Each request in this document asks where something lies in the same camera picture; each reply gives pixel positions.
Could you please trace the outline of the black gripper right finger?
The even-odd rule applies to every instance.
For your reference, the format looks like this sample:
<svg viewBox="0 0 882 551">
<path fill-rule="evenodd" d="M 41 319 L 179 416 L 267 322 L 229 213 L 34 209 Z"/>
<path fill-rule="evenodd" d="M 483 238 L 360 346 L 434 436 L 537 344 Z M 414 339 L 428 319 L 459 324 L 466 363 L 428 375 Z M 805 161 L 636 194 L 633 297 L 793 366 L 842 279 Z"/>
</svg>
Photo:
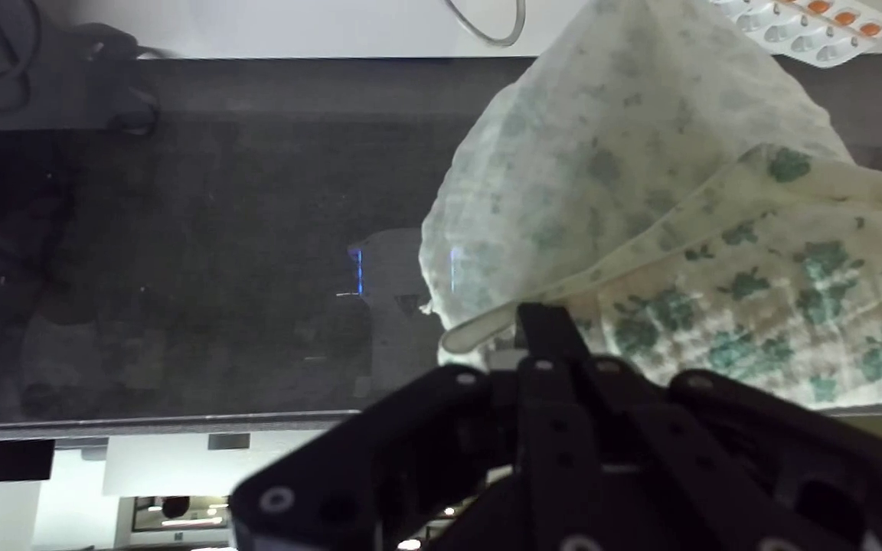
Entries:
<svg viewBox="0 0 882 551">
<path fill-rule="evenodd" d="M 882 551 L 882 439 L 709 372 L 667 387 L 591 356 L 563 306 L 518 309 L 537 366 L 574 376 L 582 404 L 676 486 L 719 551 Z"/>
</svg>

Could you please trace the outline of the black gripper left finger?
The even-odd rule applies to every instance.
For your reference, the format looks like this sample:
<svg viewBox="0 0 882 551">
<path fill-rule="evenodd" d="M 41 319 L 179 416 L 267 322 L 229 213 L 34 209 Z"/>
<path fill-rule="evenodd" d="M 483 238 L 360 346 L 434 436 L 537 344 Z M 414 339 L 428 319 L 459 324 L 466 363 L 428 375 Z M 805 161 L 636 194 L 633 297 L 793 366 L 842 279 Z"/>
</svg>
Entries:
<svg viewBox="0 0 882 551">
<path fill-rule="evenodd" d="M 391 551 L 507 458 L 510 375 L 439 366 L 237 483 L 238 551 Z"/>
</svg>

